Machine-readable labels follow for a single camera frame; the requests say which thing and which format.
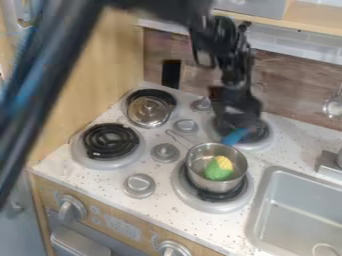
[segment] wooden panel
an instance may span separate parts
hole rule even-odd
[[[142,30],[106,9],[29,158],[37,163],[142,80]]]
[[[220,84],[219,70],[196,67],[189,38],[156,30],[145,30],[145,80],[161,83],[162,62],[183,60],[182,90],[207,95],[208,85]],[[323,115],[324,101],[342,83],[342,66],[258,51],[254,69],[255,94],[266,112],[342,130],[342,120]]]
[[[9,40],[9,33],[6,30],[3,14],[0,10],[0,72],[3,79],[8,79],[12,71],[14,49]]]
[[[39,195],[38,184],[36,184],[34,175],[32,173],[29,172],[28,175],[30,178],[32,197],[33,197],[33,201],[35,204],[35,209],[36,209],[36,213],[37,213],[37,217],[39,221],[40,231],[41,231],[44,245],[45,245],[45,250],[48,256],[55,256],[55,252],[50,243],[49,226],[48,226],[48,222],[45,216],[44,207],[43,207],[40,195]]]
[[[236,20],[246,20],[278,27],[298,29],[322,34],[342,36],[342,7],[319,5],[294,1],[283,20],[275,20],[240,13],[215,10],[215,15],[229,16]]]
[[[62,187],[42,177],[35,175],[34,179],[35,179],[35,184],[37,186],[37,189],[39,190],[40,200],[43,204],[42,205],[43,207],[51,208],[55,211],[58,211],[59,207],[57,204],[56,195],[58,194],[59,197],[61,197],[64,194],[72,195],[78,198],[79,200],[81,200],[87,206],[88,210],[90,209],[90,206],[92,206],[93,208],[97,207],[97,209],[99,209],[99,212],[97,214],[95,214],[93,211],[88,211],[87,219],[82,221],[84,224],[92,228],[95,228],[99,230],[100,232],[105,233],[111,237],[114,237],[115,239],[120,240],[123,243],[126,243],[139,250],[142,250],[148,253],[149,255],[156,255],[156,256],[159,255],[157,251],[155,250],[154,246],[158,245],[161,241],[164,241],[164,240],[177,241],[185,245],[189,250],[191,250],[193,255],[196,255],[196,256],[222,255],[200,244],[194,243],[188,239],[180,237],[179,235],[176,235],[172,232],[169,232],[165,229],[155,226],[147,221],[139,219],[133,215],[127,214],[121,210],[110,207],[106,204],[103,204],[99,201],[96,201],[92,198],[89,198],[71,189]],[[125,236],[122,233],[119,233],[115,231],[114,229],[109,228],[108,225],[106,225],[106,220],[104,218],[104,216],[106,215],[107,215],[107,218],[108,216],[115,217],[117,219],[120,219],[121,221],[124,221],[125,223],[128,223],[130,225],[133,225],[141,229],[142,230],[141,240],[140,241],[134,240],[133,238],[130,238],[129,236]],[[92,218],[94,217],[98,218],[98,220],[101,222],[100,225],[95,224],[92,221]]]

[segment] toy kitchen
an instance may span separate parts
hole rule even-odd
[[[236,145],[245,177],[213,193],[185,164],[221,140],[213,120],[206,98],[144,82],[34,166],[55,254],[342,255],[324,200],[341,187],[310,165],[340,132],[264,113]]]

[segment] play stove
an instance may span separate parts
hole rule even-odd
[[[155,179],[159,177],[156,172],[151,171],[151,166],[161,166],[160,168],[171,176],[168,182],[171,182],[174,194],[188,206],[214,214],[237,211],[248,204],[252,197],[253,182],[249,174],[237,187],[223,194],[203,191],[187,176],[182,159],[188,144],[181,142],[191,141],[190,144],[193,145],[208,142],[207,126],[201,125],[201,122],[208,116],[212,118],[212,115],[210,116],[208,108],[193,108],[192,102],[196,100],[196,96],[182,97],[182,94],[179,91],[155,88],[139,88],[133,91],[122,99],[116,110],[120,112],[117,122],[111,123],[106,119],[106,123],[90,126],[72,138],[72,158],[78,164],[96,171],[125,170],[127,177],[120,181],[122,191],[134,199],[153,196],[158,189]],[[127,109],[141,97],[152,97],[168,105],[171,111],[168,121],[157,128],[147,129],[130,120]],[[144,106],[141,109],[144,118],[155,118],[161,114],[159,108],[156,108],[156,112],[146,112]],[[183,140],[172,140],[167,133],[171,130]],[[151,140],[156,138],[156,135],[158,143]],[[132,169],[141,170],[139,172],[142,173],[132,173]]]

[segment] knob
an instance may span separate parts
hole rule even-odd
[[[68,225],[73,221],[80,221],[87,217],[87,209],[84,204],[73,196],[65,195],[60,200],[58,219]]]
[[[158,252],[161,256],[192,256],[184,245],[171,240],[165,240],[159,245]]]

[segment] wooden backsplash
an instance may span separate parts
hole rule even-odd
[[[187,36],[145,29],[144,40],[146,81],[160,84],[163,61],[179,59],[182,90],[206,95],[208,85],[219,84],[219,70],[196,67]],[[325,100],[342,83],[342,66],[258,50],[253,81],[253,92],[263,101],[264,111],[342,130],[342,119],[322,113]]]

